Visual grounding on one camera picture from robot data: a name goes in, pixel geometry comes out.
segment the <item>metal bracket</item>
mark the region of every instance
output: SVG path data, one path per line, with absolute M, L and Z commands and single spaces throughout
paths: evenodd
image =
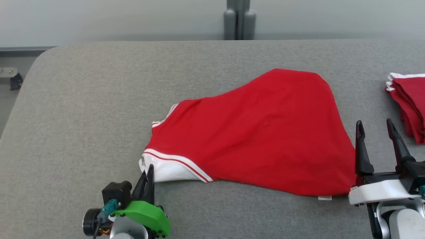
M 256 14 L 249 10 L 249 0 L 227 0 L 224 11 L 225 40 L 253 40 Z
M 18 74 L 16 67 L 0 67 L 0 78 L 12 78 Z

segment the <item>padded table top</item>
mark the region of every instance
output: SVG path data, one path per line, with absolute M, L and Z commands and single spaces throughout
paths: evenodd
M 362 120 L 376 172 L 396 164 L 385 120 L 413 156 L 389 72 L 425 72 L 425 40 L 101 42 L 43 53 L 23 84 L 0 142 L 2 238 L 85 238 L 81 223 L 111 181 L 136 183 L 151 122 L 187 98 L 213 96 L 273 69 L 328 82 L 354 143 Z M 170 238 L 372 238 L 366 207 L 234 182 L 167 182 L 156 203 Z

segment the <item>red basketball jersey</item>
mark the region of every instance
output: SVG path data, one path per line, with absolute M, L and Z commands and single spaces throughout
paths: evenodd
M 230 92 L 173 105 L 140 161 L 155 180 L 229 180 L 298 195 L 346 194 L 354 148 L 329 85 L 274 69 Z

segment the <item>gray wall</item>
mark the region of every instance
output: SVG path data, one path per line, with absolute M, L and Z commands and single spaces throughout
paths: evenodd
M 258 40 L 425 37 L 425 0 L 250 2 Z M 221 40 L 225 9 L 226 0 L 1 0 L 0 48 Z
M 425 37 L 425 0 L 251 0 L 256 40 Z
M 0 48 L 221 40 L 225 0 L 0 0 Z

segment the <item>white trim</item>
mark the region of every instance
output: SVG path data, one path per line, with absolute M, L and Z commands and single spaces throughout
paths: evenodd
M 392 87 L 392 85 L 393 85 L 393 80 L 394 80 L 394 79 L 407 79 L 407 78 L 416 78 L 416 77 L 425 77 L 425 73 L 423 73 L 423 74 L 409 74 L 409 75 L 402 75 L 402 74 L 399 74 L 399 73 L 391 72 L 391 73 L 388 75 L 388 77 L 387 77 L 390 81 L 385 82 L 385 84 L 386 84 L 386 86 L 387 86 L 387 88 L 386 88 L 385 90 L 386 90 L 386 91 L 393 91 L 393 90 L 395 90 L 395 88 L 394 88 L 394 87 Z
M 151 153 L 143 154 L 139 160 L 140 170 L 148 173 L 148 168 L 155 168 L 155 182 L 168 182 L 176 180 L 200 180 L 194 173 L 182 166 L 182 163 L 174 160 L 159 160 Z
M 407 78 L 416 78 L 416 77 L 425 77 L 425 73 L 402 75 L 399 73 L 391 72 L 390 75 L 388 76 L 388 79 L 393 80 L 393 79 L 407 79 Z
M 143 154 L 149 153 L 150 157 L 153 157 L 154 159 L 158 161 L 167 161 L 167 159 L 172 159 L 174 162 L 180 164 L 185 169 L 193 173 L 196 177 L 198 177 L 203 182 L 212 182 L 213 179 L 208 176 L 200 167 L 198 167 L 194 162 L 192 162 L 190 159 L 179 156 L 179 155 L 171 155 L 171 154 L 163 154 L 160 153 L 154 149 L 147 148 Z
M 162 124 L 169 116 L 170 116 L 170 114 L 176 109 L 176 107 L 178 106 L 179 104 L 177 103 L 177 104 L 174 104 L 172 107 L 171 107 L 171 109 L 170 109 L 170 111 L 168 111 L 168 114 L 167 114 L 167 116 L 165 117 L 165 119 L 163 119 L 163 120 L 161 120 L 161 121 L 154 121 L 154 122 L 152 122 L 152 128 L 154 128 L 154 127 L 156 127 L 156 126 L 158 126 L 158 125 L 160 125 L 160 124 Z

